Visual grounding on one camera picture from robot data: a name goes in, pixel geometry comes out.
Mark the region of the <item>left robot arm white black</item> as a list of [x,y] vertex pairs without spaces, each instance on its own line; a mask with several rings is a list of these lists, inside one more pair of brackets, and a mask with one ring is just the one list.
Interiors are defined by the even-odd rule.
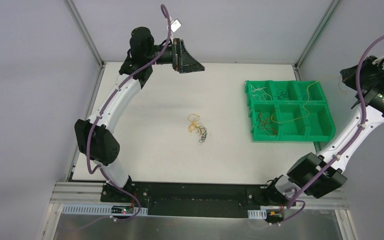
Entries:
[[87,119],[74,124],[77,146],[86,157],[89,174],[99,171],[114,187],[114,197],[123,203],[132,198],[133,189],[127,185],[131,177],[120,160],[121,146],[114,131],[128,104],[149,80],[153,65],[171,65],[180,74],[205,70],[187,51],[183,39],[168,37],[155,44],[147,27],[137,27],[131,32],[126,59],[108,95]]

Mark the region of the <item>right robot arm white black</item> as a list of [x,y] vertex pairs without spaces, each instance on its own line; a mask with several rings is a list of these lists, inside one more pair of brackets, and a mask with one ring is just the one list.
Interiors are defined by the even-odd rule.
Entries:
[[274,178],[261,193],[263,206],[290,208],[302,194],[321,198],[341,187],[353,153],[384,123],[384,55],[365,50],[357,65],[340,71],[341,81],[356,91],[348,124],[317,153],[298,159],[285,175]]

